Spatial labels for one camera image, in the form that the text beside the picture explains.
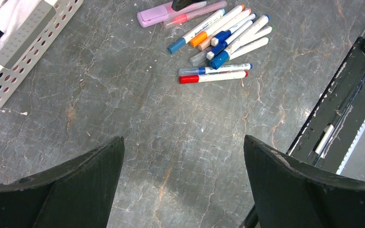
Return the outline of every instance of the blue marker cap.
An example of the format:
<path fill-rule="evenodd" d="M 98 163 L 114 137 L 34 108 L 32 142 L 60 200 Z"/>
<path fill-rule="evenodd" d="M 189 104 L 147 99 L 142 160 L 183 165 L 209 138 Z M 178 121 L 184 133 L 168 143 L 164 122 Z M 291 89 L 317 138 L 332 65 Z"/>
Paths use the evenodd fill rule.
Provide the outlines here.
<path fill-rule="evenodd" d="M 211 52 L 213 52 L 215 55 L 219 54 L 221 51 L 223 51 L 223 49 L 226 48 L 226 46 L 223 45 L 225 43 L 226 42 L 222 42 L 222 43 L 216 45 L 214 48 L 212 48 L 212 51 Z"/>
<path fill-rule="evenodd" d="M 169 50 L 169 52 L 171 54 L 173 54 L 174 52 L 178 51 L 178 49 L 182 48 L 184 45 L 185 45 L 185 39 L 184 38 L 179 38 L 176 42 L 171 44 L 167 48 L 167 50 Z"/>
<path fill-rule="evenodd" d="M 225 41 L 229 36 L 231 35 L 230 30 L 229 31 L 221 31 L 220 33 L 216 34 L 215 37 L 219 40 L 220 42 Z"/>
<path fill-rule="evenodd" d="M 211 60 L 211 67 L 215 70 L 219 69 L 219 67 L 221 67 L 221 65 L 223 65 L 223 63 L 226 62 L 228 58 L 229 54 L 227 54 L 226 51 L 222 51 Z"/>

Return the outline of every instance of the red marker cap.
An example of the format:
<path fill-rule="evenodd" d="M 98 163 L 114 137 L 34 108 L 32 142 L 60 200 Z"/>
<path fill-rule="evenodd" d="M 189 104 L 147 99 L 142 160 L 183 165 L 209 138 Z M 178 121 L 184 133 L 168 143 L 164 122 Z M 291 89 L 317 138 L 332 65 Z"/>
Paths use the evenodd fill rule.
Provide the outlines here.
<path fill-rule="evenodd" d="M 180 83 L 181 84 L 197 83 L 197 82 L 199 82 L 199 76 L 198 75 L 180 76 Z"/>

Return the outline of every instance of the gray marble surface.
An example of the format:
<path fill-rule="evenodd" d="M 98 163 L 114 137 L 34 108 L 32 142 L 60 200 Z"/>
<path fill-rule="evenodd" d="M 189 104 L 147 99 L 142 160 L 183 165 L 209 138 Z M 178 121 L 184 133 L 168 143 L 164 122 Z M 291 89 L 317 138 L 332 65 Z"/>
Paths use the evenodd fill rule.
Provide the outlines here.
<path fill-rule="evenodd" d="M 125 137 L 108 227 L 235 227 L 253 199 L 242 146 L 285 151 L 365 26 L 365 0 L 230 1 L 269 14 L 269 44 L 241 80 L 177 83 L 198 50 L 166 47 L 202 18 L 164 30 L 136 13 L 162 0 L 86 0 L 0 110 L 0 183 Z"/>

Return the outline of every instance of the marker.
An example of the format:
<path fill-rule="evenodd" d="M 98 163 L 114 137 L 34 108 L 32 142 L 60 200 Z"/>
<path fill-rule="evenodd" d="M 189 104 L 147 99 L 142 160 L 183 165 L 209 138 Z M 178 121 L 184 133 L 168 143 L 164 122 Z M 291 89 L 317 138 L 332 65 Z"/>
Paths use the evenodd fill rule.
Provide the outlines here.
<path fill-rule="evenodd" d="M 237 31 L 243 24 L 249 20 L 254 20 L 257 15 L 255 13 L 252 13 L 236 25 L 232 26 L 229 30 L 224 30 L 219 33 L 217 33 L 211 40 L 212 46 L 216 46 L 219 43 L 225 41 L 231 34 L 233 34 L 235 31 Z"/>
<path fill-rule="evenodd" d="M 222 27 L 224 24 L 229 22 L 229 20 L 233 19 L 233 17 L 237 16 L 240 12 L 242 12 L 244 9 L 244 5 L 239 5 L 234 7 L 230 12 L 226 13 L 224 17 L 222 17 L 220 20 L 216 21 L 212 26 L 209 26 L 209 28 L 205 29 L 204 31 L 200 32 L 196 37 L 194 37 L 190 44 L 193 47 L 196 47 L 199 43 L 204 41 L 209 35 L 214 33 L 216 30 L 218 30 L 220 27 Z"/>
<path fill-rule="evenodd" d="M 239 23 L 240 21 L 242 21 L 246 17 L 248 17 L 250 15 L 250 13 L 251 13 L 251 9 L 243 10 L 241 13 L 239 13 L 237 16 L 235 16 L 229 22 L 224 24 L 220 29 L 216 30 L 214 33 L 212 33 L 210 36 L 208 36 L 208 38 L 206 38 L 204 41 L 202 41 L 200 44 L 198 44 L 199 50 L 204 50 L 205 48 L 209 47 L 211 45 L 212 38 L 216 34 L 218 34 L 221 31 L 226 31 L 226 30 L 230 29 L 231 27 L 233 27 L 234 25 L 236 25 L 237 23 Z M 254 17 L 252 19 L 255 19 L 256 14 L 253 13 L 253 14 L 251 14 L 251 16 Z"/>
<path fill-rule="evenodd" d="M 226 72 L 250 70 L 251 68 L 252 68 L 251 63 L 225 65 L 225 66 L 221 66 L 217 70 L 215 70 L 211 67 L 183 67 L 183 68 L 180 68 L 180 70 L 178 71 L 178 75 L 180 75 L 180 76 L 207 75 L 207 74 L 215 74 L 215 73 L 222 73 L 222 72 L 226 73 Z"/>
<path fill-rule="evenodd" d="M 239 56 L 242 56 L 244 54 L 249 53 L 250 51 L 253 51 L 257 48 L 260 48 L 264 45 L 266 45 L 269 42 L 269 39 L 267 37 L 261 38 L 257 41 L 254 41 L 250 44 L 247 44 L 245 46 L 240 47 L 239 49 L 237 49 L 237 51 L 235 51 L 228 60 L 232 60 L 235 59 Z"/>
<path fill-rule="evenodd" d="M 201 22 L 199 25 L 191 29 L 187 34 L 185 34 L 183 37 L 179 38 L 176 42 L 171 44 L 167 49 L 172 54 L 176 52 L 178 49 L 180 49 L 182 46 L 184 46 L 186 43 L 188 43 L 192 38 L 194 38 L 198 33 L 203 31 L 205 28 L 207 28 L 209 25 L 215 23 L 217 20 L 219 20 L 224 15 L 224 9 L 219 9 L 216 12 L 214 12 L 212 15 L 210 15 L 207 19 L 205 19 L 203 22 Z"/>
<path fill-rule="evenodd" d="M 202 16 L 204 14 L 216 11 L 218 9 L 222 9 L 226 5 L 227 5 L 226 1 L 216 2 L 212 5 L 205 6 L 203 8 L 194 10 L 194 11 L 186 13 L 186 14 L 182 14 L 180 16 L 177 16 L 177 17 L 169 19 L 169 20 L 165 20 L 165 21 L 163 21 L 163 27 L 168 29 L 168 28 L 171 28 L 173 26 L 183 24 L 183 23 L 185 23 L 189 20 L 192 20 L 192 19 L 197 18 L 199 16 Z"/>
<path fill-rule="evenodd" d="M 198 82 L 212 82 L 212 81 L 222 81 L 229 79 L 239 79 L 248 76 L 247 71 L 238 71 L 222 74 L 212 74 L 212 75 L 191 75 L 191 76 L 180 76 L 180 83 L 198 83 Z"/>
<path fill-rule="evenodd" d="M 252 20 L 246 21 L 244 23 L 244 25 L 242 25 L 235 33 L 233 33 L 231 36 L 229 36 L 225 41 L 221 42 L 220 44 L 218 44 L 216 47 L 214 47 L 212 49 L 212 51 L 208 52 L 206 54 L 206 57 L 209 60 L 212 60 L 213 57 L 215 57 L 215 55 L 219 54 L 220 52 L 222 52 L 227 46 L 229 46 L 229 44 L 233 43 L 233 41 L 239 37 L 243 32 L 245 32 L 251 25 L 252 25 Z"/>
<path fill-rule="evenodd" d="M 269 21 L 268 15 L 261 16 L 245 32 L 243 32 L 241 35 L 239 35 L 239 37 L 237 37 L 237 39 L 235 39 L 231 44 L 229 44 L 227 46 L 227 48 L 225 48 L 221 53 L 219 53 L 216 57 L 214 57 L 211 60 L 211 67 L 213 69 L 219 68 L 224 62 L 226 62 L 226 60 L 230 57 L 231 54 L 233 54 L 233 52 L 235 52 L 237 49 L 239 49 L 242 46 L 243 43 L 245 43 L 245 40 L 251 38 L 264 25 L 266 25 L 268 23 L 268 21 Z"/>
<path fill-rule="evenodd" d="M 190 62 L 192 65 L 196 66 L 200 64 L 202 61 L 206 59 L 206 54 L 212 50 L 212 47 L 208 47 L 205 50 L 201 51 L 200 53 L 196 54 L 195 56 L 190 58 Z"/>
<path fill-rule="evenodd" d="M 206 2 L 198 2 L 195 4 L 192 4 L 180 11 L 174 11 L 171 8 L 172 2 L 168 2 L 166 4 L 153 7 L 151 9 L 144 10 L 142 12 L 139 12 L 136 16 L 138 17 L 139 24 L 146 28 L 148 26 L 160 23 L 162 21 L 165 21 L 170 18 L 175 18 L 181 14 L 191 12 L 193 10 L 197 10 L 199 8 L 202 8 L 206 6 Z"/>

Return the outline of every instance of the light blue marker cap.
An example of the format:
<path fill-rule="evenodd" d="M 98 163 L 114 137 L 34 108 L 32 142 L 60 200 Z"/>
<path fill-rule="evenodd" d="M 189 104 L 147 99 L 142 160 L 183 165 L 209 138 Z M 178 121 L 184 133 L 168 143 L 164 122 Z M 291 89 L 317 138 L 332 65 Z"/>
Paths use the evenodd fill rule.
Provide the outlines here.
<path fill-rule="evenodd" d="M 223 65 L 223 63 L 226 62 L 228 58 L 229 54 L 227 54 L 226 51 L 222 51 L 211 60 L 211 67 L 215 70 L 219 69 L 219 67 L 221 67 L 221 65 Z"/>
<path fill-rule="evenodd" d="M 171 54 L 173 54 L 174 52 L 178 51 L 178 49 L 182 48 L 184 45 L 185 45 L 185 39 L 184 38 L 179 38 L 176 42 L 171 44 L 167 48 L 167 50 L 169 50 L 169 52 Z"/>

